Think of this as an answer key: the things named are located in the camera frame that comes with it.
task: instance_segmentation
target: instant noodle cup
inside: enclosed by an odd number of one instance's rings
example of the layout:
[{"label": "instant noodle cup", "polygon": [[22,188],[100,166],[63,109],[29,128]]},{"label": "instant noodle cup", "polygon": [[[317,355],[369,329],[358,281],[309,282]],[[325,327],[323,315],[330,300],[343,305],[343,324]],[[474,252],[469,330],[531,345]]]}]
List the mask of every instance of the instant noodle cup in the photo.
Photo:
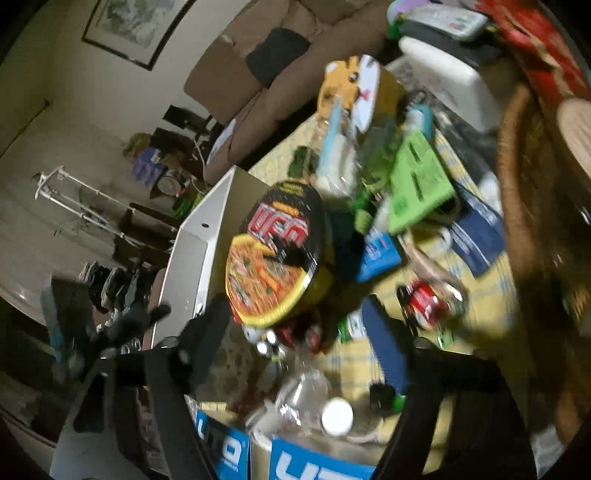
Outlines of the instant noodle cup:
[{"label": "instant noodle cup", "polygon": [[305,312],[332,285],[324,204],[311,185],[275,184],[232,239],[226,294],[245,325],[270,327]]}]

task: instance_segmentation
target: woven basket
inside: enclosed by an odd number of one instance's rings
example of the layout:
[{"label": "woven basket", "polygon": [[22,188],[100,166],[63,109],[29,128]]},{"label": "woven basket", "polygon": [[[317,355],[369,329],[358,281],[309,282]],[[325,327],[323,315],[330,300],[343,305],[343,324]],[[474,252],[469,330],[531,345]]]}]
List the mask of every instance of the woven basket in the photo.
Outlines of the woven basket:
[{"label": "woven basket", "polygon": [[565,286],[591,285],[591,228],[569,197],[573,177],[557,151],[534,94],[519,85],[499,130],[506,250],[536,378],[567,443],[591,411],[591,339],[562,298]]}]

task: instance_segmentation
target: white bottle cap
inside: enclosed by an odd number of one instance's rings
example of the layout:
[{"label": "white bottle cap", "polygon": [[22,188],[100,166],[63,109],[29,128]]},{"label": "white bottle cap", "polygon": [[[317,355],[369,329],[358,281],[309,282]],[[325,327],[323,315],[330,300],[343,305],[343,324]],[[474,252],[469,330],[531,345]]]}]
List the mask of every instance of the white bottle cap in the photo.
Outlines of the white bottle cap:
[{"label": "white bottle cap", "polygon": [[329,435],[342,437],[353,426],[353,408],[344,398],[331,398],[322,407],[322,426]]}]

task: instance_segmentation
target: framed picture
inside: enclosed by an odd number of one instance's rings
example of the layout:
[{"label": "framed picture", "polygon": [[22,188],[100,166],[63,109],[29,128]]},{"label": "framed picture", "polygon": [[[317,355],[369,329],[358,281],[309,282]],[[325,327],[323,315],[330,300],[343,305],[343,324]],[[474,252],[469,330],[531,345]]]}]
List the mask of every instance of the framed picture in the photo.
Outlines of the framed picture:
[{"label": "framed picture", "polygon": [[98,0],[82,41],[152,70],[195,0]]}]

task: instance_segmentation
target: ufo noodle lid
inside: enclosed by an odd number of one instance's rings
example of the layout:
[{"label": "ufo noodle lid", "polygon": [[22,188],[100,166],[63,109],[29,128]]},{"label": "ufo noodle lid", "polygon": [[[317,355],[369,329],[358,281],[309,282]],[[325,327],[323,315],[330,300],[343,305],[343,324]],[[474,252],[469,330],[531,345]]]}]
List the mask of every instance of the ufo noodle lid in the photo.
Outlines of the ufo noodle lid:
[{"label": "ufo noodle lid", "polygon": [[271,326],[296,306],[318,270],[325,246],[320,195],[300,181],[277,183],[233,238],[226,293],[246,325]]},{"label": "ufo noodle lid", "polygon": [[241,233],[256,238],[282,263],[301,267],[312,278],[326,246],[324,202],[304,181],[275,183],[246,216]]}]

